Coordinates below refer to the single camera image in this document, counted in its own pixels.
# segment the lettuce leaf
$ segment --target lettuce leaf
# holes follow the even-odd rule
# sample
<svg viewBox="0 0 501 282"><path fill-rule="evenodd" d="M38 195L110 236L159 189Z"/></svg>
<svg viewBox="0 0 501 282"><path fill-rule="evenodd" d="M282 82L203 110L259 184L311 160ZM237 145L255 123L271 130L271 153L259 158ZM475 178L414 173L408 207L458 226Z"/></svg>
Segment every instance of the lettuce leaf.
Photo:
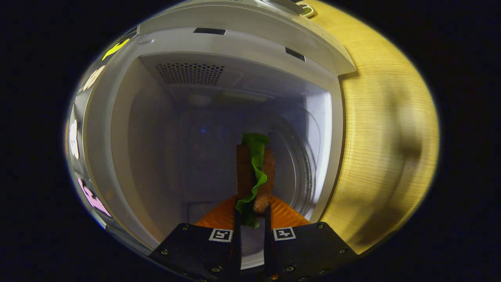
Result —
<svg viewBox="0 0 501 282"><path fill-rule="evenodd" d="M243 197L236 203L235 209L240 212L242 224L252 228L259 227L259 221L253 213L253 206L259 186L268 180L268 177L261 169L263 168L265 147L269 141L270 139L268 137L257 133L244 133L242 138L242 145L247 145L249 148L250 163L254 168L257 183L254 185L249 195Z"/></svg>

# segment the wooden surface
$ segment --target wooden surface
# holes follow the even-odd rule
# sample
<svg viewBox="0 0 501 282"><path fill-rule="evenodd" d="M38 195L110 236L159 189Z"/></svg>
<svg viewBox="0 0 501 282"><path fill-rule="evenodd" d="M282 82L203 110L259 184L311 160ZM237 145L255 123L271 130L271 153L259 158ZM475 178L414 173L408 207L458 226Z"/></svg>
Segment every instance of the wooden surface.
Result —
<svg viewBox="0 0 501 282"><path fill-rule="evenodd" d="M381 34L328 4L304 2L357 67L340 77L344 151L321 221L362 253L400 228L426 195L438 159L435 106L418 71Z"/></svg>

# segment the sticker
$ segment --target sticker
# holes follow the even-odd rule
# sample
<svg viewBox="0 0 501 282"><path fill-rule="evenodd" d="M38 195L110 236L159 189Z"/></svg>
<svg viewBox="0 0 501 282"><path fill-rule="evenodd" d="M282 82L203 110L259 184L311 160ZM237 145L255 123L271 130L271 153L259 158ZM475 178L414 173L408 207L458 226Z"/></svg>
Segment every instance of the sticker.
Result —
<svg viewBox="0 0 501 282"><path fill-rule="evenodd" d="M80 154L78 152L78 141L77 141L77 120L70 126L70 149L71 154L78 160Z"/></svg>
<svg viewBox="0 0 501 282"><path fill-rule="evenodd" d="M215 229L212 231L212 234L209 237L209 241L218 241L218 242L231 242L231 237L233 236L233 230L226 229Z"/></svg>
<svg viewBox="0 0 501 282"><path fill-rule="evenodd" d="M78 178L78 184L80 184L80 188L82 188L82 191L84 191L84 195L89 201L89 204L111 217L111 214L108 212L108 210L106 210L101 200L99 200L98 197L95 197L91 190L89 190L89 188L84 186L84 183L80 178Z"/></svg>
<svg viewBox="0 0 501 282"><path fill-rule="evenodd" d="M106 52L106 54L104 54L104 57L101 61L104 61L104 59L106 59L106 57L110 56L111 54L117 52L120 48L122 48L122 46L125 45L125 43L127 43L128 41L130 40L130 38L127 38L124 42L122 42L121 44L120 43L117 43L117 45L113 46L113 48L111 48L110 50L108 50Z"/></svg>
<svg viewBox="0 0 501 282"><path fill-rule="evenodd" d="M273 235L275 236L275 241L291 240L296 238L292 227L275 228L273 229Z"/></svg>
<svg viewBox="0 0 501 282"><path fill-rule="evenodd" d="M85 91L85 90L89 89L89 87L91 87L91 86L92 86L92 84L94 84L94 82L96 82L97 77L101 74L101 72L103 71L103 69L104 69L104 67L105 67L105 66L106 66L106 65L104 65L104 66L100 67L99 69L95 70L95 71L91 74L91 76L89 77L89 79L88 79L88 80L87 80L87 82L85 83L85 85L84 85L84 89L83 89L82 91Z"/></svg>

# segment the black background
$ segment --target black background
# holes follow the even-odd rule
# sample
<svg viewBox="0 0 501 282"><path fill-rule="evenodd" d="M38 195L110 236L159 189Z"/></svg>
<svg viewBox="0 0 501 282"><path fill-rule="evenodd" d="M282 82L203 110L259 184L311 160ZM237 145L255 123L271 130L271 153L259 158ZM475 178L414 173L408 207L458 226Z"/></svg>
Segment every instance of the black background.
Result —
<svg viewBox="0 0 501 282"><path fill-rule="evenodd" d="M4 213L9 281L176 281L117 243L85 212L63 155L74 87L109 44L167 1L15 2L4 28L9 76ZM332 280L492 280L499 170L493 54L494 2L336 1L397 45L428 83L441 119L441 153L429 196L385 245Z"/></svg>

